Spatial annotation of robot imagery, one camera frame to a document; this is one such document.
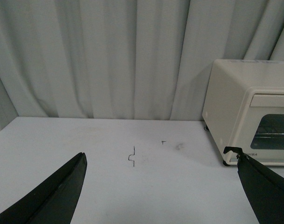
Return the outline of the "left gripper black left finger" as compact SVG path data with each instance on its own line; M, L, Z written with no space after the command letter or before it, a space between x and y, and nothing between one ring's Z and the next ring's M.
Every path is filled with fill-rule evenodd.
M87 170L78 153L22 199L0 213L0 224L70 224Z

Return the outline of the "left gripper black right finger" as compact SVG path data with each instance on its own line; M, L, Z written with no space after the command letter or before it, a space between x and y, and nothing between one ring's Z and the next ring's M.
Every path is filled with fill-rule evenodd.
M229 151L237 154L238 175L258 222L284 224L284 178L239 147L225 147L223 153Z

